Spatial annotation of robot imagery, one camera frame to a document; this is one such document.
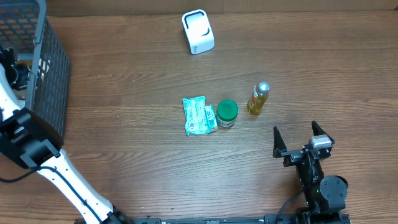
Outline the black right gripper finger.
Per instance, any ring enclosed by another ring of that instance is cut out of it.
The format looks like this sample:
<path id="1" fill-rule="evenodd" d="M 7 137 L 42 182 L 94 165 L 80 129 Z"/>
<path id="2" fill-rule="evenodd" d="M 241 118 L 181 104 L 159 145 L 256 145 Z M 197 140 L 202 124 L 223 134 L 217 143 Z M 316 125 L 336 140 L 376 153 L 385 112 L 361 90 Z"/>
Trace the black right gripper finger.
<path id="1" fill-rule="evenodd" d="M 326 132 L 318 125 L 316 121 L 312 121 L 312 131 L 314 136 L 326 134 Z"/>
<path id="2" fill-rule="evenodd" d="M 280 135 L 280 131 L 278 130 L 277 126 L 273 128 L 273 136 L 274 136 L 274 147 L 273 147 L 273 158 L 280 158 L 282 157 L 283 153 L 287 152 L 287 147 Z"/>

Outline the yellow bottle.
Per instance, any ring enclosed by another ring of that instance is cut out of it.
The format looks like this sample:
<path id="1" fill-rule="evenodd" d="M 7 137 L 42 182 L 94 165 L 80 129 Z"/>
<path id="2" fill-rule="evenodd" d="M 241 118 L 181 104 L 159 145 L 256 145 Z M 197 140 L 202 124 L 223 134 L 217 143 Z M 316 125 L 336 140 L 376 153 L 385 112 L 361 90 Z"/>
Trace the yellow bottle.
<path id="1" fill-rule="evenodd" d="M 253 88 L 250 99 L 248 99 L 247 109 L 250 114 L 259 115 L 264 103 L 269 97 L 270 84 L 260 82 Z"/>

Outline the green lid jar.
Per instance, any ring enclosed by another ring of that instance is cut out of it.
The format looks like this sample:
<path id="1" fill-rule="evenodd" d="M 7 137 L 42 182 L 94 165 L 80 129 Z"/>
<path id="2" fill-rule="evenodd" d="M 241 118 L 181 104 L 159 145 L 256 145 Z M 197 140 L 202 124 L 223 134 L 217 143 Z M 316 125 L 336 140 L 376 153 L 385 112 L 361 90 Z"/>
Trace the green lid jar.
<path id="1" fill-rule="evenodd" d="M 219 126 L 232 127 L 239 113 L 239 108 L 233 100 L 221 101 L 216 109 L 216 120 Z"/>

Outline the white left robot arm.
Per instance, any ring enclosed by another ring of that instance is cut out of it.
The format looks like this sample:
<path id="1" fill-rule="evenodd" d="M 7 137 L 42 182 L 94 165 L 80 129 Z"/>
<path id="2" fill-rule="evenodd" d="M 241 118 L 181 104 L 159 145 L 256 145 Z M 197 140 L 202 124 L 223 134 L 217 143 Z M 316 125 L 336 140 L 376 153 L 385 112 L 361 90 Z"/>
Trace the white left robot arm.
<path id="1" fill-rule="evenodd" d="M 1 154 L 51 181 L 85 223 L 130 223 L 79 173 L 56 130 L 20 103 L 12 90 L 18 78 L 13 49 L 1 49 Z"/>

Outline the teal tissue pack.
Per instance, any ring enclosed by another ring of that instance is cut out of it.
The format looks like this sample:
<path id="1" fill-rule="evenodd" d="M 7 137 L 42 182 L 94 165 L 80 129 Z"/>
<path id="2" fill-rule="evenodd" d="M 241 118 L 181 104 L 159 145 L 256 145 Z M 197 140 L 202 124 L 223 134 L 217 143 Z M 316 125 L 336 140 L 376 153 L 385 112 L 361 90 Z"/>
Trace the teal tissue pack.
<path id="1" fill-rule="evenodd" d="M 217 131 L 218 123 L 216 120 L 216 115 L 215 115 L 213 107 L 211 105 L 206 105 L 205 112 L 206 112 L 207 124 L 208 124 L 210 131 L 211 132 Z"/>

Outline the light blue wipes pack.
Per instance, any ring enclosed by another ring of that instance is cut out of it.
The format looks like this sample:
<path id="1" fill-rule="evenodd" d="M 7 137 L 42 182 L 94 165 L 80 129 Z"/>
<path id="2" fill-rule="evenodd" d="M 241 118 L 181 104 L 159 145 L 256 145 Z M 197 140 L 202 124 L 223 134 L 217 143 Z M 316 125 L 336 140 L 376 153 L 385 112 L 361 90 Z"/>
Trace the light blue wipes pack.
<path id="1" fill-rule="evenodd" d="M 206 98 L 198 96 L 194 98 L 183 98 L 183 109 L 185 113 L 185 130 L 189 136 L 210 133 L 210 127 L 206 117 Z"/>

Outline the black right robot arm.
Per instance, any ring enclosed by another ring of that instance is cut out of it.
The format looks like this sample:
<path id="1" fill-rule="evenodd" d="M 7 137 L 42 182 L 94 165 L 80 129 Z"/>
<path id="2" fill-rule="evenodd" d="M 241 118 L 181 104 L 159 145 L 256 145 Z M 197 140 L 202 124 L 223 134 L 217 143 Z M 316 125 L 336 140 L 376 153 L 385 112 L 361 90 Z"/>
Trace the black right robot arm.
<path id="1" fill-rule="evenodd" d="M 316 121 L 312 121 L 313 136 L 301 149 L 289 151 L 280 131 L 273 128 L 273 157 L 283 158 L 285 167 L 296 167 L 302 189 L 293 195 L 278 211 L 275 223 L 350 223 L 346 208 L 348 182 L 338 175 L 325 176 L 320 162 L 331 156 L 335 140 Z M 283 215 L 284 209 L 298 196 L 305 196 L 306 207 L 296 209 L 294 214 Z"/>

